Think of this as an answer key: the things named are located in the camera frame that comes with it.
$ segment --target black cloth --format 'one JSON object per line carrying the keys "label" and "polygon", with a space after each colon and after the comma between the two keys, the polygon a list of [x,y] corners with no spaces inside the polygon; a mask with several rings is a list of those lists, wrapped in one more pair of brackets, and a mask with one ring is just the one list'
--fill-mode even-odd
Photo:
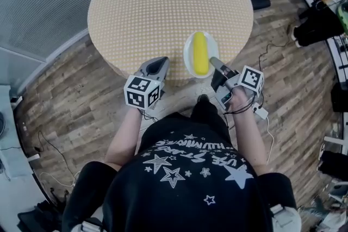
{"label": "black cloth", "polygon": [[309,46],[344,32],[337,15],[322,2],[315,3],[300,17],[307,17],[305,23],[294,29],[294,36],[301,46]]}
{"label": "black cloth", "polygon": [[222,125],[217,109],[199,102],[190,118],[172,114],[151,125],[139,153],[117,174],[99,162],[87,164],[64,212],[63,232],[85,215],[74,216],[88,206],[78,200],[91,200],[94,210],[101,203],[89,197],[97,191],[109,232],[272,231],[271,206],[296,208],[290,180],[279,173],[257,176]]}
{"label": "black cloth", "polygon": [[348,166],[348,156],[340,153],[324,151],[320,160],[322,163],[319,166],[319,171],[342,181],[348,181],[348,172],[346,171],[346,167]]}

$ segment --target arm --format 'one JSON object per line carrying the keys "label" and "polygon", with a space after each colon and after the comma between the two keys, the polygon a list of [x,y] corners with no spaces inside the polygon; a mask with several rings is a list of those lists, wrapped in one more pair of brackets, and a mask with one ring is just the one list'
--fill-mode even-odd
{"label": "arm", "polygon": [[[247,103],[244,89],[235,87],[232,91],[231,109],[236,110]],[[237,136],[238,152],[253,166],[258,175],[269,173],[265,145],[256,125],[252,108],[233,114]]]}
{"label": "arm", "polygon": [[138,109],[130,108],[109,146],[104,162],[117,171],[134,156],[141,117]]}

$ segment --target hand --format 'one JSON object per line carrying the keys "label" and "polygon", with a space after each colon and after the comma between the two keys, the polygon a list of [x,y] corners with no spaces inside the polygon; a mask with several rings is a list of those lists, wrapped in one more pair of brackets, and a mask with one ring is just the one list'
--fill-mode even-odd
{"label": "hand", "polygon": [[246,96],[245,90],[242,86],[234,87],[232,89],[232,95],[232,98],[229,100],[230,106],[228,112],[236,111],[246,106],[248,97]]}

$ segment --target white wire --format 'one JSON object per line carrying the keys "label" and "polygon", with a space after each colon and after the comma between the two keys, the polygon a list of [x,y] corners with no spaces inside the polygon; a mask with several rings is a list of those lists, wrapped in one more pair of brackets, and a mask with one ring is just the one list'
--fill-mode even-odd
{"label": "white wire", "polygon": [[270,160],[270,157],[271,157],[271,153],[272,153],[272,148],[273,148],[273,144],[274,144],[274,137],[273,135],[270,133],[270,131],[268,130],[269,126],[270,126],[270,120],[268,119],[268,117],[266,117],[267,119],[267,132],[269,133],[269,135],[272,137],[272,145],[271,145],[271,148],[270,148],[270,153],[268,155],[268,159],[267,159],[267,164]]}
{"label": "white wire", "polygon": [[55,177],[54,177],[52,174],[49,174],[49,173],[47,173],[47,172],[41,172],[40,175],[39,175],[39,180],[40,180],[40,182],[44,185],[44,183],[43,183],[42,180],[41,180],[41,176],[42,176],[43,174],[47,174],[48,176],[51,176],[58,184],[60,184],[60,185],[62,185],[62,186],[66,186],[66,187],[73,187],[73,186],[75,186],[76,176],[77,176],[77,174],[80,173],[80,172],[81,172],[81,170],[80,170],[79,172],[77,172],[77,173],[74,175],[74,181],[72,182],[71,185],[64,185],[64,184],[62,184],[60,181],[58,181],[57,179],[55,179]]}

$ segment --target cable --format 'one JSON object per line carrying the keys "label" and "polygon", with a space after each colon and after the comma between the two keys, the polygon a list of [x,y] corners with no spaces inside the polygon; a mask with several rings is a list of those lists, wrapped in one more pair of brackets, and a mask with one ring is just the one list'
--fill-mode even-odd
{"label": "cable", "polygon": [[145,111],[143,111],[143,110],[141,110],[139,108],[138,108],[138,110],[139,110],[140,114],[143,115],[144,120],[152,120],[153,123],[156,123],[158,121],[158,119],[156,117],[152,117],[150,115],[146,115]]}
{"label": "cable", "polygon": [[74,174],[73,174],[72,171],[70,170],[69,165],[67,164],[64,155],[57,149],[56,146],[54,146],[52,143],[50,143],[50,142],[45,138],[44,134],[43,134],[42,131],[40,131],[40,130],[38,131],[38,138],[39,138],[39,140],[40,140],[40,137],[39,137],[40,133],[41,133],[41,136],[43,137],[43,139],[44,139],[49,145],[51,145],[54,149],[56,149],[56,150],[58,151],[58,153],[63,157],[67,169],[70,171],[71,175],[74,177]]}
{"label": "cable", "polygon": [[80,170],[79,172],[77,172],[75,175],[73,175],[73,176],[74,176],[74,180],[73,180],[73,182],[72,182],[71,185],[64,185],[64,184],[62,184],[62,183],[61,183],[60,181],[58,181],[52,174],[49,174],[49,173],[47,173],[47,172],[41,172],[41,173],[40,173],[40,175],[39,175],[39,181],[44,185],[44,183],[43,183],[42,180],[41,180],[41,176],[42,176],[43,174],[47,174],[47,175],[51,176],[58,184],[60,184],[60,185],[62,185],[62,186],[66,186],[66,187],[73,187],[73,186],[75,186],[76,176],[77,176],[77,174],[79,174],[80,172],[81,172],[81,170]]}
{"label": "cable", "polygon": [[333,3],[331,3],[330,5],[327,5],[326,3],[324,3],[324,4],[325,4],[325,7],[322,8],[322,9],[318,9],[318,4],[319,4],[319,3],[322,3],[322,2],[324,2],[324,1],[326,1],[326,0],[319,0],[319,1],[316,3],[315,9],[316,9],[317,11],[324,10],[325,8],[331,7],[331,6],[336,5],[336,4],[338,5],[338,4],[340,4],[341,2],[345,2],[346,0],[340,0],[340,1],[337,1],[337,2],[333,2]]}
{"label": "cable", "polygon": [[38,153],[41,153],[41,152],[44,151],[44,146],[42,145],[42,142],[40,140],[39,132],[38,132],[38,139],[39,139],[39,142],[40,142],[40,145],[41,145],[41,150],[39,148],[37,148],[37,147],[33,147],[33,146],[31,146],[31,147],[34,148]]}
{"label": "cable", "polygon": [[1,112],[0,112],[0,124],[1,124],[0,126],[0,137],[1,137],[6,127],[6,120],[4,115]]}
{"label": "cable", "polygon": [[261,108],[262,108],[262,106],[263,106],[263,102],[264,102],[264,100],[265,100],[265,96],[263,96],[262,91],[261,91],[261,95],[262,95],[262,103],[261,103],[261,105],[259,106],[259,109],[261,109]]}
{"label": "cable", "polygon": [[223,114],[223,117],[225,118],[227,129],[229,129],[229,127],[228,127],[228,120],[227,120],[227,116],[226,116],[225,113]]}
{"label": "cable", "polygon": [[262,71],[262,69],[261,69],[261,57],[264,56],[264,55],[266,55],[266,54],[268,54],[268,47],[269,47],[269,46],[273,46],[273,47],[286,47],[289,43],[290,43],[290,37],[288,37],[288,41],[287,41],[286,44],[283,45],[283,46],[276,46],[274,43],[269,43],[269,44],[266,46],[266,52],[260,54],[260,56],[259,56],[259,69],[260,69],[260,71]]}
{"label": "cable", "polygon": [[271,148],[270,148],[270,153],[268,155],[268,159],[267,159],[267,164],[270,160],[270,157],[271,157],[271,153],[272,153],[272,148],[273,148],[273,144],[274,144],[274,137],[273,135],[270,133],[270,131],[268,130],[269,126],[270,126],[270,120],[268,119],[268,117],[266,117],[267,119],[267,132],[269,133],[269,135],[272,137],[272,145],[271,145]]}
{"label": "cable", "polygon": [[21,149],[22,147],[9,147],[9,148],[5,148],[5,149],[0,149],[0,151],[5,151],[8,149]]}
{"label": "cable", "polygon": [[241,109],[238,109],[238,110],[235,110],[235,111],[231,111],[231,112],[226,112],[224,114],[240,114],[240,113],[243,113],[243,112],[246,112],[253,104],[254,100],[255,100],[255,93],[251,99],[251,101],[244,107],[242,107]]}

